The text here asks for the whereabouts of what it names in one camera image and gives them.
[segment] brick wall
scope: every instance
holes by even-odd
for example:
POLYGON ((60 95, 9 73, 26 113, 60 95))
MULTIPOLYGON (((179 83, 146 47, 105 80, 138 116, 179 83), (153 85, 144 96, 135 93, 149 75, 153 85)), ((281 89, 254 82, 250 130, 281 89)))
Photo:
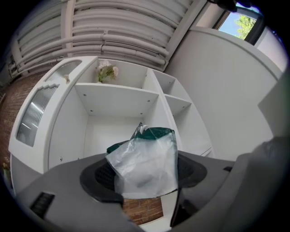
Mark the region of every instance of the brick wall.
POLYGON ((123 209, 137 225, 163 216, 160 197, 142 200, 125 199, 123 209))
POLYGON ((43 74, 24 77, 16 80, 8 88, 5 89, 5 99, 0 105, 0 165, 4 162, 5 157, 10 159, 8 151, 11 130, 27 95, 40 80, 43 74))

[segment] plastic bag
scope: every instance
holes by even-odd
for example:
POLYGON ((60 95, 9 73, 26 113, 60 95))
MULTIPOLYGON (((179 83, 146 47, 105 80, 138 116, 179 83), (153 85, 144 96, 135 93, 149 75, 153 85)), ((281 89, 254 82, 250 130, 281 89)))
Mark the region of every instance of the plastic bag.
POLYGON ((107 149, 106 159, 116 172, 115 192, 124 198, 155 198, 178 187, 174 130, 143 129, 139 125, 131 140, 107 149))

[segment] tree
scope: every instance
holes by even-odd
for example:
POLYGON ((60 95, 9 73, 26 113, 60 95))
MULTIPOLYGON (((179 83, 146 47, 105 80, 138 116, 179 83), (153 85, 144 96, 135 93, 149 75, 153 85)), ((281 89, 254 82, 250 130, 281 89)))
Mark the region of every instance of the tree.
POLYGON ((255 22, 256 21, 254 19, 241 15, 240 18, 236 20, 236 24, 240 26, 240 28, 237 30, 239 33, 237 37, 240 39, 245 39, 245 37, 249 34, 250 30, 254 26, 255 22))

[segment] frosted glass panel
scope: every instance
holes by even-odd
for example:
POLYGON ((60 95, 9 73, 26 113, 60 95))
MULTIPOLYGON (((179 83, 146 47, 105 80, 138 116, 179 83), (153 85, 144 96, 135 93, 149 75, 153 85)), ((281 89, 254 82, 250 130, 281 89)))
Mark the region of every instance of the frosted glass panel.
POLYGON ((35 93, 20 122, 16 136, 19 141, 29 146, 34 145, 39 122, 56 89, 57 87, 47 87, 40 89, 35 93))
POLYGON ((80 63, 81 61, 75 60, 60 66, 57 70, 54 71, 53 74, 49 76, 49 78, 46 79, 46 81, 53 81, 64 78, 64 75, 69 75, 80 63))

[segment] white flower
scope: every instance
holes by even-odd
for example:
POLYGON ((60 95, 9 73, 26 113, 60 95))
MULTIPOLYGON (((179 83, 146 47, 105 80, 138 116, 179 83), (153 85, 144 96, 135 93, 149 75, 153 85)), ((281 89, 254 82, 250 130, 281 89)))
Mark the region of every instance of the white flower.
POLYGON ((114 76, 117 77, 119 73, 119 69, 115 66, 113 67, 113 71, 114 71, 114 76))
POLYGON ((103 67, 110 66, 110 65, 111 64, 109 63, 108 60, 103 60, 103 61, 100 62, 98 70, 100 71, 103 67))

